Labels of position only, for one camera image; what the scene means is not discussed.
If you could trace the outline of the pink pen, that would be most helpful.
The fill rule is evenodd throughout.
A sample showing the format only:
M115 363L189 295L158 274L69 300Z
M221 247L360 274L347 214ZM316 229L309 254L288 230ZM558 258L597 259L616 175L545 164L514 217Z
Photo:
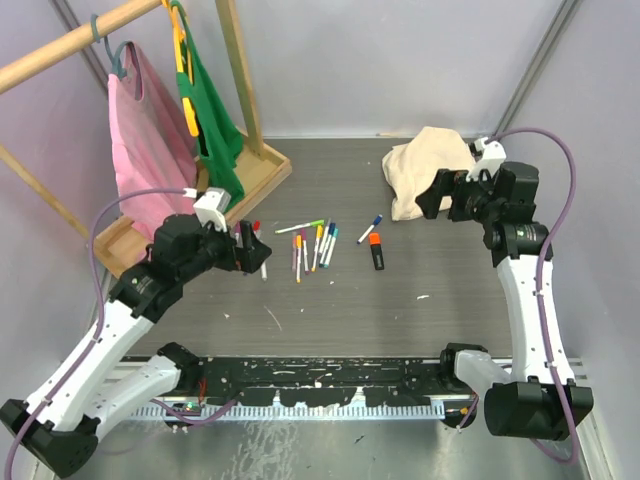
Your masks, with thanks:
M292 254L291 254L291 270L296 272L297 265L297 232L292 232Z

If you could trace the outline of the orange black highlighter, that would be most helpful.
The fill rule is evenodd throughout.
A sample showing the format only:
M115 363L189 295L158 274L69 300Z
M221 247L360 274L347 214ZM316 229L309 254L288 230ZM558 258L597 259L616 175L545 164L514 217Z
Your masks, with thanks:
M372 254L374 269L376 271L384 270L385 265L384 265L383 250L382 250L380 235L376 232L372 232L369 234L368 240L369 240L370 250Z

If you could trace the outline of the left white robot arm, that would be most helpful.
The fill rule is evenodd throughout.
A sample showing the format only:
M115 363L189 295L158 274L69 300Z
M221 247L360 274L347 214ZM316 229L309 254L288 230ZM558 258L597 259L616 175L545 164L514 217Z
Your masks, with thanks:
M2 424L59 478L80 470L99 442L150 400L188 396L203 377L199 358L171 342L106 392L107 375L183 296L186 283L211 270L252 274L271 256L250 222L240 238L194 215L177 214L155 231L146 257L125 270L92 328L58 370L27 399L9 399Z

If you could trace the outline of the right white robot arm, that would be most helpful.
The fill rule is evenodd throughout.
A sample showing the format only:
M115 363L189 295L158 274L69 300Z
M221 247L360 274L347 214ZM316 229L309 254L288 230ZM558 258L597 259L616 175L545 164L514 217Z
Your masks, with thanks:
M449 220L482 225L508 309L511 368L480 345L450 343L440 355L440 385L452 394L467 387L476 393L494 436L561 441L591 412L594 399L590 388L577 385L560 337L549 230L534 219L538 184L538 170L519 162L478 176L440 169L416 203L434 219L450 198Z

